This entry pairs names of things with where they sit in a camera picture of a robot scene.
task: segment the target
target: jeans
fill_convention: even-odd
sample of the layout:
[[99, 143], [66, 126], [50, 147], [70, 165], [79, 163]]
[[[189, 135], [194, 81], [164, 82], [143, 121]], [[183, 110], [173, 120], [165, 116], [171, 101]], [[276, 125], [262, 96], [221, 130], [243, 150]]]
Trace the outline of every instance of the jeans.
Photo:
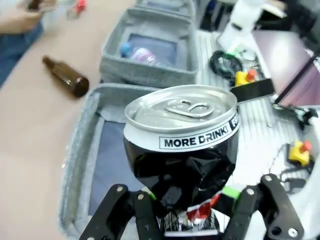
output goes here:
[[0, 34], [0, 88], [29, 47], [42, 34], [41, 23], [21, 34]]

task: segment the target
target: can rim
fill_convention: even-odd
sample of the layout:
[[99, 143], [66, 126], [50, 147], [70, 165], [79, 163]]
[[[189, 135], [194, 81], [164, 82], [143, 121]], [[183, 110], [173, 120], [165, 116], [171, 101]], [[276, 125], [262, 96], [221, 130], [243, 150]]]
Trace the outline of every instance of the can rim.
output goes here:
[[[195, 87], [198, 89], [204, 89], [206, 91], [207, 90], [216, 91], [218, 93], [226, 95], [226, 97], [228, 99], [228, 104], [230, 106], [229, 109], [226, 112], [222, 113], [221, 115], [219, 115], [211, 120], [208, 120], [205, 122], [200, 122], [199, 124], [194, 125], [194, 126], [176, 127], [176, 128], [172, 128], [172, 127], [164, 128], [164, 127], [149, 126], [149, 125], [141, 124], [133, 119], [133, 116], [134, 116], [133, 114], [129, 113], [130, 108], [132, 106], [134, 106], [136, 102], [140, 102], [141, 99], [145, 99], [145, 98], [152, 99], [153, 96], [161, 95], [162, 93], [168, 92], [168, 89], [170, 89], [170, 90], [192, 89]], [[133, 127], [140, 129], [140, 130], [144, 130], [144, 131], [147, 131], [150, 133], [159, 133], [159, 134], [184, 134], [184, 133], [192, 133], [194, 131], [198, 131], [199, 129], [204, 129], [204, 128], [207, 128], [210, 126], [214, 126], [216, 124], [221, 124], [224, 121], [228, 121], [229, 118], [236, 113], [237, 103], [238, 103], [237, 97], [232, 92], [230, 92], [228, 90], [224, 90], [219, 87], [210, 86], [210, 85], [201, 85], [201, 84], [180, 85], [180, 86], [173, 86], [173, 87], [157, 90], [157, 91], [151, 92], [147, 95], [144, 95], [144, 96], [141, 96], [141, 97], [135, 99], [134, 101], [132, 101], [131, 103], [129, 103], [125, 107], [124, 115], [126, 117], [127, 124], [130, 124]], [[146, 106], [147, 106], [147, 104], [140, 106], [140, 109], [142, 109], [143, 107], [146, 107]]]

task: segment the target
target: person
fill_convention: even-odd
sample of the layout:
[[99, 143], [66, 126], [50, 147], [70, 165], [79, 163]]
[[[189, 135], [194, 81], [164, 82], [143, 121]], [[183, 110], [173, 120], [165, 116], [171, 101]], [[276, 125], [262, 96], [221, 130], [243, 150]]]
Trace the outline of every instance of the person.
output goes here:
[[24, 53], [43, 33], [41, 19], [57, 0], [42, 0], [39, 11], [29, 11], [29, 0], [0, 0], [0, 88]]

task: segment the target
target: gray fabric bin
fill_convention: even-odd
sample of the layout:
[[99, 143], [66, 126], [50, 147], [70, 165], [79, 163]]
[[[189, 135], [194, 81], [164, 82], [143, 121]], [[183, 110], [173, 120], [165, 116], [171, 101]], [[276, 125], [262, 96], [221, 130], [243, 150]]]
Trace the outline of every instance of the gray fabric bin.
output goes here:
[[135, 6], [167, 12], [185, 17], [193, 22], [197, 19], [193, 0], [137, 0]]
[[[79, 239], [113, 184], [126, 184], [131, 191], [143, 188], [130, 170], [124, 149], [124, 109], [156, 90], [102, 83], [87, 95], [68, 147], [58, 208], [60, 229], [69, 239]], [[137, 239], [134, 219], [121, 239]]]
[[[121, 58], [120, 47], [133, 37], [156, 56], [164, 55], [174, 67], [151, 66]], [[120, 18], [102, 49], [100, 73], [112, 74], [129, 83], [167, 88], [195, 84], [198, 72], [195, 25], [188, 19], [150, 9], [129, 8]]]

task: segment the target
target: screw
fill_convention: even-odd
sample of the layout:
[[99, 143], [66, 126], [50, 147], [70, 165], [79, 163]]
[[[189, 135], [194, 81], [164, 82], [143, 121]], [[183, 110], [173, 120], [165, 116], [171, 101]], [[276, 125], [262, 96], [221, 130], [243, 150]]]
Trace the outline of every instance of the screw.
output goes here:
[[255, 191], [253, 191], [251, 188], [248, 188], [248, 189], [246, 190], [246, 192], [247, 192], [249, 195], [255, 194]]
[[295, 230], [294, 228], [290, 228], [290, 229], [288, 230], [288, 234], [289, 234], [290, 237], [295, 238], [295, 237], [298, 236], [298, 231]]
[[144, 198], [144, 195], [143, 195], [143, 194], [139, 194], [139, 195], [138, 195], [138, 199], [139, 199], [139, 200], [142, 200], [143, 198]]
[[118, 186], [118, 188], [116, 189], [117, 192], [121, 192], [124, 188], [122, 186]]
[[272, 180], [272, 178], [271, 178], [270, 176], [268, 176], [268, 175], [265, 176], [264, 178], [265, 178], [265, 180], [267, 180], [268, 182], [270, 182], [270, 181]]

